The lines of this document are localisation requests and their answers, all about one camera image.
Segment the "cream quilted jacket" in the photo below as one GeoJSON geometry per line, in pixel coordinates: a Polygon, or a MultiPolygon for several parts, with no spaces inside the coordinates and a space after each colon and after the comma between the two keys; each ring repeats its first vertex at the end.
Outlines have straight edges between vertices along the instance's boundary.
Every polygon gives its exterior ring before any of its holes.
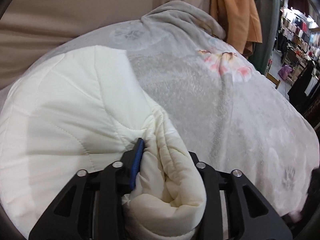
{"type": "Polygon", "coordinates": [[[145,142],[125,194],[133,239],[191,239],[205,210],[202,178],[167,112],[141,88],[124,50],[85,47],[41,63],[1,112],[1,204],[24,237],[80,169],[95,172],[145,142]]]}

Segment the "orange hanging garment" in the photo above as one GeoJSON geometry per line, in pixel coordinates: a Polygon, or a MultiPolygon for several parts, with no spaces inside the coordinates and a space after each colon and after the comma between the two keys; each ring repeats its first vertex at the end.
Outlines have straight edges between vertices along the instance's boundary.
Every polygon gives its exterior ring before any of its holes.
{"type": "Polygon", "coordinates": [[[225,42],[248,58],[263,36],[254,0],[211,0],[210,15],[226,32],[225,42]]]}

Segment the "purple bag on floor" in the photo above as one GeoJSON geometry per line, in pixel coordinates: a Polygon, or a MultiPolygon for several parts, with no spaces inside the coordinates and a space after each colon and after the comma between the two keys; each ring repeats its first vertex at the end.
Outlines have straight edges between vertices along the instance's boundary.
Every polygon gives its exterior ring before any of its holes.
{"type": "Polygon", "coordinates": [[[285,81],[291,72],[292,72],[292,67],[288,64],[285,64],[278,71],[278,75],[282,80],[285,81]]]}

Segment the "beige fabric backdrop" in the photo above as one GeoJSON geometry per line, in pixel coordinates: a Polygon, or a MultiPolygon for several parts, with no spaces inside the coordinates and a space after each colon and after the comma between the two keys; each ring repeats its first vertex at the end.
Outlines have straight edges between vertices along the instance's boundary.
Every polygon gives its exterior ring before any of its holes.
{"type": "MultiPolygon", "coordinates": [[[[118,22],[137,20],[175,0],[1,0],[1,87],[48,51],[118,22]]],[[[203,11],[210,0],[178,0],[203,11]]]]}

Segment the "grey floral fleece blanket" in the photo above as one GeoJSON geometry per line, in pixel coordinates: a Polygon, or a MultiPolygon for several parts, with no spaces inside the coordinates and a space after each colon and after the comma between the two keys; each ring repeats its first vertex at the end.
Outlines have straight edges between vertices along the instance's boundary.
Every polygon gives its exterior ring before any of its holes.
{"type": "Polygon", "coordinates": [[[317,135],[222,36],[206,12],[173,1],[81,35],[40,62],[93,45],[125,50],[188,150],[219,171],[242,170],[280,215],[300,216],[319,166],[317,135]]]}

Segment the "wooden chair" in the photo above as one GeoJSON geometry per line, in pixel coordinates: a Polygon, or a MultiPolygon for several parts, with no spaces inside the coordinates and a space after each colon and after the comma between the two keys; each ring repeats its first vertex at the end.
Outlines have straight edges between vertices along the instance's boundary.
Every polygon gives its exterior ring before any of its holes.
{"type": "Polygon", "coordinates": [[[280,85],[280,80],[276,79],[272,74],[269,73],[269,70],[272,66],[272,62],[273,61],[271,59],[268,60],[266,78],[275,85],[275,89],[278,89],[278,87],[280,85]]]}

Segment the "grey-green hanging garment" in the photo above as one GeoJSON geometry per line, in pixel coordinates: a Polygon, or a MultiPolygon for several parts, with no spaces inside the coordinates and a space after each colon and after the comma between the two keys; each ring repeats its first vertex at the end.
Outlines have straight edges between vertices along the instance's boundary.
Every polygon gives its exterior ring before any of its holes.
{"type": "Polygon", "coordinates": [[[254,1],[260,19],[263,41],[253,45],[253,54],[248,59],[258,72],[265,75],[277,35],[281,0],[254,1]]]}

